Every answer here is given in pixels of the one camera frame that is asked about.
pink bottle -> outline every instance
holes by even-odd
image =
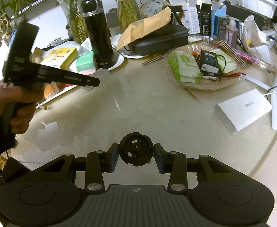
[[[236,28],[236,22],[234,19],[230,20],[230,25],[226,26],[226,39],[228,45],[232,48],[236,47],[236,41],[238,36],[238,29]]]

screw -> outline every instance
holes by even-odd
[[[174,183],[170,186],[170,188],[174,191],[182,191],[185,189],[185,186],[183,184],[180,183]]]
[[[87,185],[87,189],[92,191],[100,190],[101,188],[102,186],[99,183],[90,183]]]

hand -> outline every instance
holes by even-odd
[[[32,103],[17,111],[17,117],[10,120],[11,132],[23,134],[29,127],[29,122],[33,118],[36,103],[43,98],[43,91],[39,93],[30,92],[20,86],[7,86],[0,84],[0,117],[3,114],[6,104],[11,102]]]

white table surface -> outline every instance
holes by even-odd
[[[34,47],[43,48],[55,38],[65,38],[66,18],[54,5],[55,2],[49,0],[46,6],[51,7],[50,10],[40,8],[38,13],[38,8],[33,8],[28,11],[30,22],[41,27]],[[59,26],[49,20],[51,14],[56,15]],[[3,45],[0,48],[0,78],[6,51]],[[49,109],[38,110],[28,131],[17,136],[19,145],[12,149],[11,155],[35,169],[65,153],[86,156],[91,151],[107,150],[128,133],[140,132],[148,135],[153,143],[159,142],[166,151],[179,151],[191,158],[208,154],[249,174],[277,134],[271,129],[270,115],[266,114],[232,135],[214,107],[256,86],[243,80],[215,92],[192,90],[200,104],[172,81],[173,76],[164,60],[143,67],[141,63],[145,60],[126,60],[92,91],[77,87],[49,102]],[[273,79],[272,74],[255,66],[244,72],[268,85]],[[106,186],[167,185],[169,178],[158,172],[154,160],[142,167],[132,167],[119,159],[115,172],[103,176]],[[196,184],[195,174],[189,173],[188,186]],[[78,173],[76,185],[83,187],[83,173]]]

white product box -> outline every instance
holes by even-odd
[[[271,110],[271,103],[257,89],[215,106],[215,111],[232,134],[247,127]]]
[[[183,17],[180,20],[189,30],[189,34],[193,35],[200,33],[196,0],[190,0],[188,3],[186,3],[185,0],[169,0],[169,2],[171,5],[183,6]]]

